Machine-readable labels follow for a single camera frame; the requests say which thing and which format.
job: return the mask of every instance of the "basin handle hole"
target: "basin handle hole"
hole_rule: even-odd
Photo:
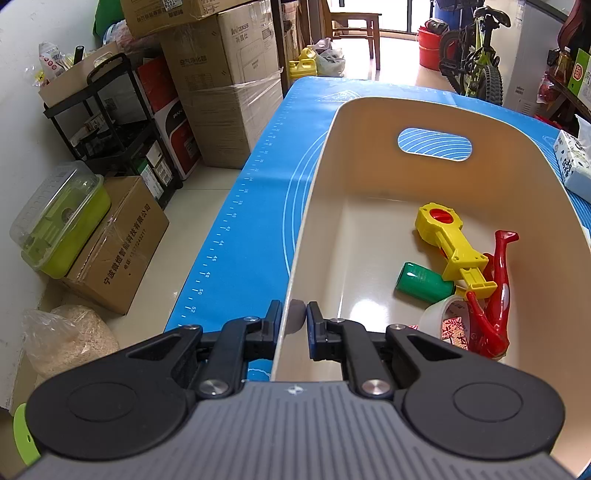
[[[424,128],[405,128],[397,143],[406,153],[452,161],[464,161],[472,153],[472,144],[466,137]]]

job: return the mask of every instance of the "bottle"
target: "bottle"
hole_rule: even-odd
[[[560,52],[558,56],[558,62],[556,63],[556,70],[554,71],[554,77],[562,85],[566,85],[570,80],[570,48],[565,47],[564,51]]]

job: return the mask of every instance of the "green cylinder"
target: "green cylinder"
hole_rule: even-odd
[[[411,262],[404,264],[396,281],[396,290],[430,305],[453,295],[455,289],[451,280],[444,281],[439,273]]]

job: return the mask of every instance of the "blue silicone mat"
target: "blue silicone mat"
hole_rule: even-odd
[[[330,123],[340,105],[363,96],[443,103],[507,122],[534,140],[560,176],[552,149],[558,130],[520,113],[428,88],[302,78],[267,125],[228,194],[167,330],[197,323],[205,331],[215,331],[233,318],[262,317],[271,300],[283,301],[310,180]],[[453,160],[470,153],[470,143],[462,137],[408,127],[400,137],[400,146],[407,151]],[[591,206],[569,195],[581,223],[591,228]],[[271,361],[258,360],[249,365],[248,378],[268,380],[270,372]]]

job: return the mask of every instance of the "bag of rice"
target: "bag of rice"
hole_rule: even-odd
[[[44,378],[119,350],[106,323],[81,305],[62,305],[49,313],[25,310],[23,327],[27,356]]]

